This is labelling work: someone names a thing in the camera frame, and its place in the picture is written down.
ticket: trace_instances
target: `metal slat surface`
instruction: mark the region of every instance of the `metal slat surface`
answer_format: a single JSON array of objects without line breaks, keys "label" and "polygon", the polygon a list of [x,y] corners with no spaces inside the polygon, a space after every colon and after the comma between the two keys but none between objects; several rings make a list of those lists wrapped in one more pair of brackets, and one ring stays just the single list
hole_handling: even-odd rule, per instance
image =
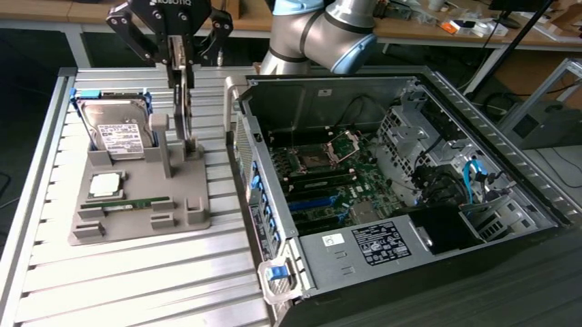
[{"label": "metal slat surface", "polygon": [[[207,151],[207,230],[67,244],[89,146],[82,120],[69,108],[22,288],[20,326],[269,326],[222,127],[225,77],[253,73],[235,68],[195,74],[193,126]],[[78,89],[149,87],[154,111],[171,114],[166,83],[166,73],[154,68],[82,70],[77,78]],[[175,140],[174,131],[169,138]]]}]

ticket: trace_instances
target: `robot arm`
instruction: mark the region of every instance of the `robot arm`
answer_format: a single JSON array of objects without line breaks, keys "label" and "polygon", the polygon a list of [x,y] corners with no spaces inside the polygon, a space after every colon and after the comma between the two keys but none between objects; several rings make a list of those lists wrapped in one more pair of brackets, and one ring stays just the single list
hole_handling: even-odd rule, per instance
[{"label": "robot arm", "polygon": [[[137,15],[155,35],[153,41],[133,22]],[[207,19],[213,31],[197,44],[194,35]],[[167,67],[169,87],[174,89],[174,118],[181,140],[191,139],[190,90],[195,64],[211,61],[233,32],[231,15],[213,8],[210,0],[127,0],[113,8],[107,24],[141,58]]]},{"label": "robot arm", "polygon": [[273,11],[270,52],[262,74],[306,74],[310,59],[337,74],[353,74],[377,43],[377,0],[278,0]]}]

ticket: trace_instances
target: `hard drive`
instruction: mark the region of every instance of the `hard drive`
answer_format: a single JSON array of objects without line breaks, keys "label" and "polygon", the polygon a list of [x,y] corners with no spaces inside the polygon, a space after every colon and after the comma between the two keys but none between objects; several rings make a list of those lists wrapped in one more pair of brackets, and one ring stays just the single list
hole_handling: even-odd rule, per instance
[{"label": "hard drive", "polygon": [[157,146],[150,128],[149,93],[115,94],[82,92],[74,99],[90,134],[94,150],[107,151],[111,159],[141,159],[145,148]]}]

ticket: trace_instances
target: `blue cable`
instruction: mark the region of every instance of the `blue cable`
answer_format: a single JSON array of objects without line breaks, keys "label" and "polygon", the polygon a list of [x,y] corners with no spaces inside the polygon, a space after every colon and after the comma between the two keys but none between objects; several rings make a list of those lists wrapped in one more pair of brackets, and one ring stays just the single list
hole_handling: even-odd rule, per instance
[{"label": "blue cable", "polygon": [[472,190],[472,178],[470,178],[472,166],[476,168],[477,172],[482,173],[484,175],[488,175],[488,171],[484,167],[484,163],[481,162],[481,160],[469,160],[466,162],[464,167],[464,181],[465,181],[466,190],[470,193],[470,204],[473,204],[473,190]]}]

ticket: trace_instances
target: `motherboard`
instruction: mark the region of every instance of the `motherboard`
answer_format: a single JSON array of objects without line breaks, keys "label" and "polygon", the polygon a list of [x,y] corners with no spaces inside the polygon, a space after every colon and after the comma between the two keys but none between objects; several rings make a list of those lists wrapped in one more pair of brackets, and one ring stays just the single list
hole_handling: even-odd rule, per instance
[{"label": "motherboard", "polygon": [[271,149],[301,235],[386,219],[404,206],[365,138],[341,131],[330,139]]}]

